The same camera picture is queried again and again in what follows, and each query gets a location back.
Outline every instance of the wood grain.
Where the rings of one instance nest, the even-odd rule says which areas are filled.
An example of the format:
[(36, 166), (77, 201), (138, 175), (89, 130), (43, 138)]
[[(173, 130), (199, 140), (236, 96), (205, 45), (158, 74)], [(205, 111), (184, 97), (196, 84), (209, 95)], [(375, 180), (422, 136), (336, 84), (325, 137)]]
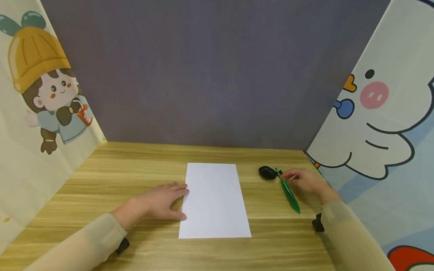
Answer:
[[(317, 172), (302, 151), (106, 142), (76, 170), (0, 257), (3, 271), (22, 270), (81, 227), (160, 183), (184, 182), (188, 162), (234, 163), (252, 238), (178, 239), (179, 222), (143, 219), (127, 235), (131, 246), (97, 270), (335, 270), (311, 221), (318, 201), (299, 196), (289, 206), (263, 165)], [(174, 204), (181, 209), (182, 199)]]

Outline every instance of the purple-gray backdrop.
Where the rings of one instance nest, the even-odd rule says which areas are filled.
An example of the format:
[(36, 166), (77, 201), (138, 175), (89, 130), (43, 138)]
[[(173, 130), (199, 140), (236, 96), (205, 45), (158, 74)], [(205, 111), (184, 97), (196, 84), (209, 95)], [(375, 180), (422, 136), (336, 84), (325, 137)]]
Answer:
[(305, 150), (389, 0), (42, 0), (109, 141)]

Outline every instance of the sheet of paper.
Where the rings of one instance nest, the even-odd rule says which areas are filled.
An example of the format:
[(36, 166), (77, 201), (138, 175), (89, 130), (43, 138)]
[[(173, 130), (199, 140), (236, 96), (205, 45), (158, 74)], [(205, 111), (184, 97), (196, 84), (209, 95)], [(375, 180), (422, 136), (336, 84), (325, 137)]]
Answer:
[(179, 239), (252, 237), (234, 164), (188, 163)]

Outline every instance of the cartoon girl's face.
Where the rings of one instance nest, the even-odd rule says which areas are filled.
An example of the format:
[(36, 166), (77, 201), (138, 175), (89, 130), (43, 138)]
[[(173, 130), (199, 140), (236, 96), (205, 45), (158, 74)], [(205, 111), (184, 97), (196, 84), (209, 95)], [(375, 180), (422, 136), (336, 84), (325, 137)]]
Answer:
[(38, 108), (45, 108), (49, 111), (55, 111), (62, 106), (69, 105), (73, 98), (79, 92), (77, 80), (56, 70), (58, 77), (53, 78), (50, 74), (45, 73), (41, 76), (42, 86), (39, 88), (39, 96), (33, 99)]

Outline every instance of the left hand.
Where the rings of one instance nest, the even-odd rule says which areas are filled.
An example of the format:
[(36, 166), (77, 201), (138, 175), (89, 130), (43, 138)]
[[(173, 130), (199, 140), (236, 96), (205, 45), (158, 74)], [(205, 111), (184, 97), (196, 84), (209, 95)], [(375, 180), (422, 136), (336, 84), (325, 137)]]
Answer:
[(135, 196), (113, 210), (111, 214), (125, 230), (130, 229), (144, 216), (154, 219), (186, 220), (185, 214), (170, 209), (176, 199), (188, 194), (189, 190), (186, 188), (187, 184), (176, 182), (161, 184)]

